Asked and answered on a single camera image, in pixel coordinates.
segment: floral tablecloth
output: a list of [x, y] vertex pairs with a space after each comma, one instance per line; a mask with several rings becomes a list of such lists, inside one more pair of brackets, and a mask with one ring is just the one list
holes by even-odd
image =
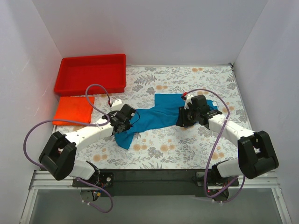
[[[229, 66], [221, 67], [127, 67], [127, 86], [124, 93], [111, 94], [112, 100], [121, 99], [134, 108], [154, 106], [155, 93], [184, 93], [196, 88], [212, 90], [224, 98], [231, 111], [230, 119], [249, 128], [246, 113]], [[207, 99], [221, 102], [207, 91], [198, 91]], [[96, 107], [108, 112], [105, 95], [96, 96]], [[92, 122], [102, 115], [92, 113]], [[62, 133], [78, 130], [80, 126], [58, 126]], [[88, 160], [98, 168], [111, 169], [191, 169], [205, 168], [217, 134], [194, 125], [189, 128], [171, 126], [135, 134], [129, 150], [120, 148], [114, 136], [101, 139], [81, 152], [79, 160]], [[237, 148], [221, 138], [213, 154], [212, 164], [237, 157]]]

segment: glass panel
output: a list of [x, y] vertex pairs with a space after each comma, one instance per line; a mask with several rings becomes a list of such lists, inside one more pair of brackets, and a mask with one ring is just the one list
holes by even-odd
[[[101, 197], [95, 202], [109, 208]], [[31, 224], [280, 224], [271, 189], [244, 189], [230, 203], [219, 205], [193, 196], [116, 196], [114, 208], [102, 214], [81, 203], [80, 190], [39, 190]]]

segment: table surface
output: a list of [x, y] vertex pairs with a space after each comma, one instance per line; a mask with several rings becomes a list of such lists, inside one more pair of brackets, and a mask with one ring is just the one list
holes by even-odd
[[[218, 93], [228, 104], [230, 120], [249, 128], [235, 78], [229, 66], [219, 67], [127, 67], [127, 86], [124, 93], [111, 94], [112, 100], [121, 99], [134, 108], [154, 106], [155, 93], [184, 93], [203, 88]], [[220, 111], [227, 114], [221, 101], [207, 91], [198, 91], [215, 101]], [[95, 106], [110, 111], [105, 95], [97, 95]], [[92, 113], [92, 122], [102, 114]], [[81, 126], [57, 126], [67, 133]], [[129, 150], [119, 147], [114, 136], [95, 142], [77, 153], [79, 160], [91, 161], [98, 168], [107, 169], [193, 169], [205, 168], [217, 134], [200, 126], [189, 128], [171, 126], [137, 133]], [[212, 164], [237, 157], [237, 148], [221, 138], [212, 157]]]

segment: black mounting bracket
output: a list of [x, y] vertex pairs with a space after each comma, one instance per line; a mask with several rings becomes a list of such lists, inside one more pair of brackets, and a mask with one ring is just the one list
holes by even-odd
[[279, 166], [271, 139], [265, 131], [238, 140], [239, 167], [249, 179], [265, 174]]
[[74, 142], [68, 141], [64, 134], [55, 132], [50, 136], [38, 160], [56, 180], [60, 181], [73, 170], [76, 150]]

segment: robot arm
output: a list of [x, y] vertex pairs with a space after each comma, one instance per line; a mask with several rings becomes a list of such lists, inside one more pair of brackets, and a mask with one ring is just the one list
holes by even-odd
[[[186, 95], [185, 106], [179, 109], [177, 126], [191, 126], [199, 122], [206, 128], [220, 132], [225, 116], [218, 110], [211, 110], [203, 95]], [[269, 135], [254, 132], [233, 121], [228, 121], [222, 136], [238, 148], [238, 158], [227, 160], [212, 166], [215, 178], [244, 175], [253, 179], [261, 174], [276, 169], [278, 160]]]
[[[100, 171], [90, 162], [76, 160], [76, 152], [102, 138], [128, 130], [132, 126], [129, 120], [135, 112], [134, 108], [127, 104], [123, 105], [120, 100], [114, 101], [112, 111], [108, 114], [110, 118], [108, 124], [87, 126], [66, 134], [53, 133], [39, 157], [39, 162], [56, 180], [72, 176], [96, 184]], [[107, 122], [106, 116], [103, 116], [96, 123], [100, 125], [105, 122]]]

